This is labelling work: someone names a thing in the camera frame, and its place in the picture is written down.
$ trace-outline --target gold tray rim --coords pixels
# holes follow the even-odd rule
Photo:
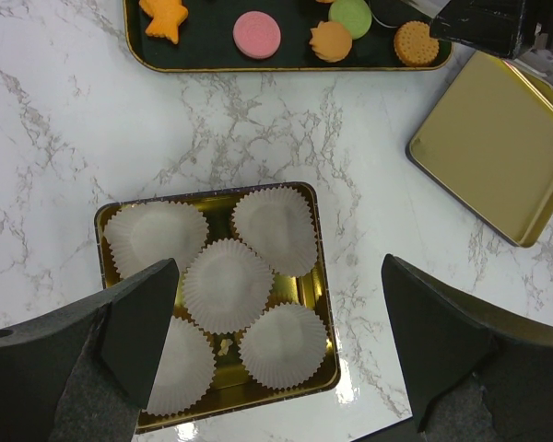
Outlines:
[[[321,262],[323,263],[322,272],[324,275],[324,297],[325,297],[325,303],[327,306],[327,314],[328,319],[330,321],[330,329],[332,333],[332,351],[334,355],[334,361],[335,361],[335,375],[328,381],[327,384],[324,384],[322,386],[314,387],[310,390],[304,390],[304,391],[297,391],[297,388],[288,390],[291,392],[290,395],[287,397],[268,397],[261,399],[259,401],[251,401],[227,410],[217,410],[214,412],[204,413],[200,414],[198,416],[193,417],[187,417],[181,421],[173,422],[173,423],[155,423],[151,425],[140,425],[137,424],[135,428],[135,433],[137,435],[148,433],[150,431],[160,430],[162,428],[168,428],[171,426],[181,425],[181,424],[188,424],[194,421],[198,421],[200,419],[206,419],[213,416],[219,416],[222,414],[232,413],[236,411],[241,410],[247,410],[253,407],[257,407],[260,405],[267,405],[270,403],[275,403],[279,401],[288,401],[295,398],[300,398],[304,396],[309,396],[315,393],[321,393],[329,390],[333,390],[338,383],[340,382],[341,375],[342,375],[342,369],[340,366],[340,356],[338,353],[338,346],[336,342],[336,333],[335,333],[335,323],[334,323],[334,315],[332,313],[332,303],[330,299],[330,289],[328,284],[328,278],[327,278],[327,271],[325,268],[325,256],[324,256],[324,242],[322,237],[322,226],[320,222],[320,215],[319,215],[319,204],[317,201],[317,192],[311,186],[310,183],[305,181],[286,181],[286,182],[278,182],[273,184],[260,184],[255,186],[243,186],[243,187],[237,187],[237,188],[228,188],[228,189],[222,189],[219,191],[203,191],[203,192],[189,192],[189,193],[180,193],[180,194],[174,194],[174,195],[167,195],[167,196],[157,196],[157,197],[151,197],[151,198],[142,198],[137,200],[131,200],[131,201],[125,201],[125,202],[119,202],[119,203],[108,203],[103,206],[101,206],[94,215],[94,229],[95,229],[95,236],[96,236],[96,245],[97,245],[97,251],[99,254],[99,265],[100,265],[100,280],[102,282],[102,287],[104,289],[107,288],[106,284],[106,275],[105,275],[105,268],[104,268],[104,257],[102,254],[102,246],[101,246],[101,234],[100,234],[100,217],[102,216],[102,213],[104,213],[106,210],[113,208],[113,207],[123,207],[124,205],[130,205],[130,204],[146,204],[146,203],[152,203],[157,201],[179,201],[179,199],[189,200],[193,198],[207,198],[207,197],[214,197],[219,195],[229,195],[233,193],[244,193],[244,192],[255,192],[260,191],[262,189],[275,189],[275,188],[282,188],[282,187],[291,187],[291,186],[303,186],[305,189],[309,191],[309,193],[312,196],[312,201],[310,202],[315,210],[315,227],[316,227],[316,235],[317,235],[317,245],[318,245],[318,254],[321,259]]]
[[[427,72],[436,71],[441,69],[449,63],[454,53],[454,44],[451,42],[451,51],[441,64],[430,67],[221,67],[221,68],[202,68],[202,69],[181,69],[173,67],[172,69],[164,69],[156,67],[153,64],[146,63],[141,57],[137,55],[131,41],[129,39],[129,18],[127,16],[127,0],[123,0],[123,16],[125,24],[125,41],[127,42],[127,48],[129,52],[135,57],[135,59],[143,66],[151,69],[155,72],[161,72],[165,74],[213,74],[216,72]]]

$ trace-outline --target orange fish-shaped cookie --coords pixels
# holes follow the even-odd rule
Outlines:
[[[178,27],[188,17],[188,9],[180,0],[141,0],[144,12],[153,17],[146,28],[149,37],[161,37],[178,44]]]
[[[154,17],[154,11],[151,10],[148,0],[139,0],[139,7],[141,7],[141,10],[149,17]]]

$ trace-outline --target gold tin lid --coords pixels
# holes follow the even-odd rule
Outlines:
[[[478,52],[407,154],[502,236],[530,247],[553,214],[553,91]]]

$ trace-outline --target green macaron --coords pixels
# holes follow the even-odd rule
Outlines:
[[[330,6],[328,19],[344,26],[352,40],[365,35],[372,23],[371,9],[364,0],[335,0]]]

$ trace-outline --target cookie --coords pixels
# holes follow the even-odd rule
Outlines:
[[[330,6],[328,19],[348,29],[352,40],[365,35],[372,24],[371,9],[364,0],[336,0]]]
[[[352,36],[341,23],[320,21],[317,28],[312,29],[310,45],[318,58],[328,63],[336,63],[344,60],[350,53]]]
[[[148,0],[139,0],[139,7],[144,11],[148,17],[154,17],[154,11],[151,10]]]
[[[430,36],[430,26],[420,21],[403,25],[394,37],[395,53],[408,67],[430,66],[439,54],[439,41]]]
[[[144,0],[140,6],[144,12],[151,13],[153,19],[146,28],[149,37],[161,37],[178,44],[178,27],[188,17],[188,9],[180,0]]]
[[[233,40],[244,55],[263,60],[273,56],[280,46],[280,28],[264,12],[246,12],[233,26]]]

